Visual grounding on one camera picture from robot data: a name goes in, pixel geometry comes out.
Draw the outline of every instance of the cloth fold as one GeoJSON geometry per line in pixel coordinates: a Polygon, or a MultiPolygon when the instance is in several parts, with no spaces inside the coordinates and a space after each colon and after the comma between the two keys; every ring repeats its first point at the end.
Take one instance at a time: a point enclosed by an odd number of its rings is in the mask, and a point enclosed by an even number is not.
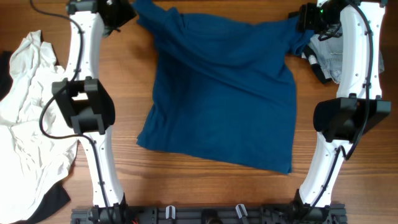
{"type": "MultiPolygon", "coordinates": [[[[41,31],[23,39],[10,59],[11,91],[0,101],[0,223],[27,220],[45,193],[68,175],[77,140],[53,140],[39,129],[44,104],[52,97],[52,82],[66,77],[41,31]]],[[[49,134],[73,134],[52,103],[44,117],[49,134]]]]}
{"type": "Polygon", "coordinates": [[[313,32],[296,32],[297,17],[252,25],[148,0],[133,7],[159,51],[138,145],[291,172],[296,89],[284,59],[313,32]]]}

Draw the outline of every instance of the blue cloth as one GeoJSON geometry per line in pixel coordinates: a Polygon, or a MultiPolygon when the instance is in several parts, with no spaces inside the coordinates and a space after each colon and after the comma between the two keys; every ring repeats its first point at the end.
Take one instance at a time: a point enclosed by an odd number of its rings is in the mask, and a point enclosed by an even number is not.
{"type": "Polygon", "coordinates": [[[159,51],[138,145],[291,172],[296,88],[285,54],[300,55],[313,32],[296,32],[297,18],[251,25],[149,0],[133,7],[159,51]]]}

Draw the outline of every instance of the wooden table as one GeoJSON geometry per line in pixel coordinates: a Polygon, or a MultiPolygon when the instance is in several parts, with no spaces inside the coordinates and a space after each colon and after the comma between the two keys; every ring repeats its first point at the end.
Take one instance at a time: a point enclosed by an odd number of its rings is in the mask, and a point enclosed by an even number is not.
{"type": "MultiPolygon", "coordinates": [[[[45,11],[65,14],[64,0],[37,0],[45,11]]],[[[307,0],[160,1],[163,8],[204,12],[238,21],[285,19],[307,0]]],[[[381,50],[386,70],[381,74],[383,98],[392,113],[363,137],[354,156],[343,165],[332,199],[346,204],[350,224],[398,222],[398,2],[390,1],[382,25],[381,50]]],[[[0,0],[0,50],[15,50],[28,32],[41,29],[53,44],[62,66],[68,60],[69,23],[34,12],[27,1],[0,0]]],[[[313,157],[316,132],[312,116],[318,102],[336,96],[338,85],[322,85],[308,62],[292,56],[286,62],[297,84],[297,125],[294,172],[275,172],[208,161],[180,154],[152,152],[136,145],[152,106],[157,53],[152,36],[136,20],[101,44],[99,76],[114,100],[116,123],[113,152],[130,205],[215,206],[287,203],[303,182],[313,157]]],[[[64,180],[72,201],[44,223],[69,223],[71,209],[92,204],[92,186],[85,154],[79,148],[75,165],[64,180]]]]}

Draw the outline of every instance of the white fabric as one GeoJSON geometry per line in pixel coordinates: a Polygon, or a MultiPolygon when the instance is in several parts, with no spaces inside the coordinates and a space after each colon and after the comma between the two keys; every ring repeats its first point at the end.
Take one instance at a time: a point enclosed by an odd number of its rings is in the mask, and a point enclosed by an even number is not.
{"type": "MultiPolygon", "coordinates": [[[[77,140],[54,140],[39,129],[39,116],[52,97],[52,82],[65,78],[50,43],[41,31],[22,40],[10,59],[13,84],[0,101],[0,223],[28,219],[44,194],[68,175],[77,140]]],[[[55,136],[73,134],[53,102],[44,116],[45,130],[55,136]]]]}

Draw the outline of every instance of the crumpled white cloth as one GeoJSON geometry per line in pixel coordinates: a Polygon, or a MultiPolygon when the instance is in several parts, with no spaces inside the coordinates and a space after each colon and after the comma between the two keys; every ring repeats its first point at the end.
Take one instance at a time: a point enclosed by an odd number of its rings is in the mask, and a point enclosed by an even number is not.
{"type": "MultiPolygon", "coordinates": [[[[0,223],[28,219],[44,194],[68,175],[77,139],[54,140],[39,129],[42,108],[52,97],[52,82],[66,77],[41,31],[22,40],[10,59],[13,79],[0,101],[0,223]]],[[[55,102],[44,116],[44,128],[55,136],[73,134],[55,102]]]]}

